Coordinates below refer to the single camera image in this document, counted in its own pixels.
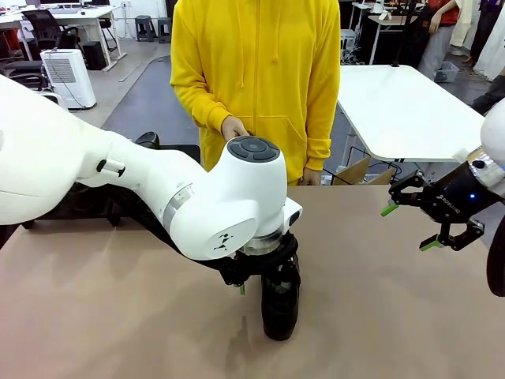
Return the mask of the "person's left hand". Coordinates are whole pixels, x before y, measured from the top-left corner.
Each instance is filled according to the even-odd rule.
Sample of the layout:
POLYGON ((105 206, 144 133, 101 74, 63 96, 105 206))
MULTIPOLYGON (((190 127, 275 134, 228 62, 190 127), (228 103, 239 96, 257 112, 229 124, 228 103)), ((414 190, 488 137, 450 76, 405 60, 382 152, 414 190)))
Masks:
POLYGON ((305 167, 303 170, 301 184, 303 186, 319 186, 321 184, 321 178, 322 171, 315 171, 305 167))

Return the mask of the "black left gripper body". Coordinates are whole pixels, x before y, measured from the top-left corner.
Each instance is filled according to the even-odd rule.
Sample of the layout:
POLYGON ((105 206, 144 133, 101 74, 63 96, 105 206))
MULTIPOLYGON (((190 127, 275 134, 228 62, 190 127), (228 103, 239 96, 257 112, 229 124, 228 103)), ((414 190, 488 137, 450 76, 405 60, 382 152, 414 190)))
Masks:
POLYGON ((261 256, 237 253, 235 259, 226 259, 219 269, 225 284, 242 286, 250 276, 262 276, 274 272, 297 252, 298 242, 294 234, 288 232, 281 238, 281 244, 272 252, 261 256))

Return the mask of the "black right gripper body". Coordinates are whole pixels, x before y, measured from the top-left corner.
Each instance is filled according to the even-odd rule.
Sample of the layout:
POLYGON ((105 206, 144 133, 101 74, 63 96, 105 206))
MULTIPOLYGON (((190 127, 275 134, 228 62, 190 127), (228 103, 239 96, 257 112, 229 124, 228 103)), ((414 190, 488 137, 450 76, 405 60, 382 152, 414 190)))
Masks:
POLYGON ((468 163, 424 188, 424 212, 437 223, 466 223, 499 201, 501 197, 475 178, 468 163))

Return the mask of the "person's right hand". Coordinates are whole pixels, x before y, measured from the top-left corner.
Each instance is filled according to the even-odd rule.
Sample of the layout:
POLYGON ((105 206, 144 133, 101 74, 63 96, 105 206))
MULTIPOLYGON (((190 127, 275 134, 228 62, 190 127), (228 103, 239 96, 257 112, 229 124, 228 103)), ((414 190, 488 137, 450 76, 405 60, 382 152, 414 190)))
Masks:
POLYGON ((230 141, 235 137, 249 136, 250 133, 244 127, 243 122, 239 118, 232 115, 227 116, 221 125, 221 134, 225 141, 230 141))

